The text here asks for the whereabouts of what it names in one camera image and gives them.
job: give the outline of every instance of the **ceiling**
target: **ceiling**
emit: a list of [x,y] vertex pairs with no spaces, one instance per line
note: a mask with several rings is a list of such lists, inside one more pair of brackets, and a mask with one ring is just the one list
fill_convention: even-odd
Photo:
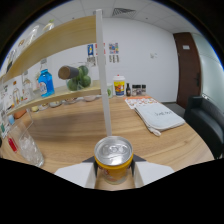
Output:
[[[122,10],[116,10],[119,14],[113,16],[115,8],[134,11],[120,13]],[[151,0],[72,0],[52,9],[35,22],[46,25],[50,19],[54,19],[55,26],[58,26],[72,19],[91,16],[96,9],[103,10],[103,18],[138,20],[160,27],[170,33],[200,34],[182,15]]]

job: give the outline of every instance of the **black chair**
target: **black chair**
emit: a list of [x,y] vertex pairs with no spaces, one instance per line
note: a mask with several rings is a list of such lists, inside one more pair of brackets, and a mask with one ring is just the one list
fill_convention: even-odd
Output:
[[184,119],[201,136],[214,158],[223,158],[224,113],[202,96],[191,96]]

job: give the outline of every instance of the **can lid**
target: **can lid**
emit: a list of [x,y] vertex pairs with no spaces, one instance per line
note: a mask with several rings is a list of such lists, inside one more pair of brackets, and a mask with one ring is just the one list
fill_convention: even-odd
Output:
[[125,77],[122,75],[115,75],[113,80],[125,80]]
[[131,143],[119,136],[101,139],[95,146],[94,154],[104,165],[117,166],[127,162],[132,156]]

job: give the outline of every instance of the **ceiling vent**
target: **ceiling vent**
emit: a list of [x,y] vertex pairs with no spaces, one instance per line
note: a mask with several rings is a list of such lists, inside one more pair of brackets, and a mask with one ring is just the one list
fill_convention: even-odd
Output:
[[135,16],[135,13],[136,13],[136,10],[115,8],[113,11],[112,17],[133,19]]

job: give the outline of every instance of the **red object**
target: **red object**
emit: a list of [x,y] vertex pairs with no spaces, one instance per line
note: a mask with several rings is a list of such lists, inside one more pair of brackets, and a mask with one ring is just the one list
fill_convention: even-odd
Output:
[[8,143],[11,146],[12,150],[14,152],[17,152],[18,149],[16,147],[16,143],[13,141],[13,139],[9,138],[8,136],[7,136],[7,138],[8,138]]

